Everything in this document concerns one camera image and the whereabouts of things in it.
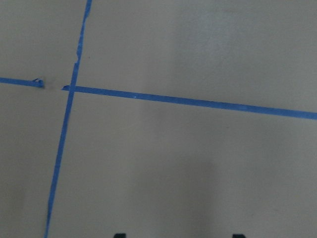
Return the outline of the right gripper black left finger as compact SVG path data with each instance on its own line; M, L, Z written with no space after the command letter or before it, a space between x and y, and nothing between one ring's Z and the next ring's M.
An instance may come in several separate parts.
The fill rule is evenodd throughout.
M116 233L113 238L126 238L126 234L125 233Z

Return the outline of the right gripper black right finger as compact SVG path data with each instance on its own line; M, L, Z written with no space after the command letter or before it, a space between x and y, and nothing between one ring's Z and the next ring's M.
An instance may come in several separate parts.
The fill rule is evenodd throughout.
M233 234L232 238L245 238L244 234Z

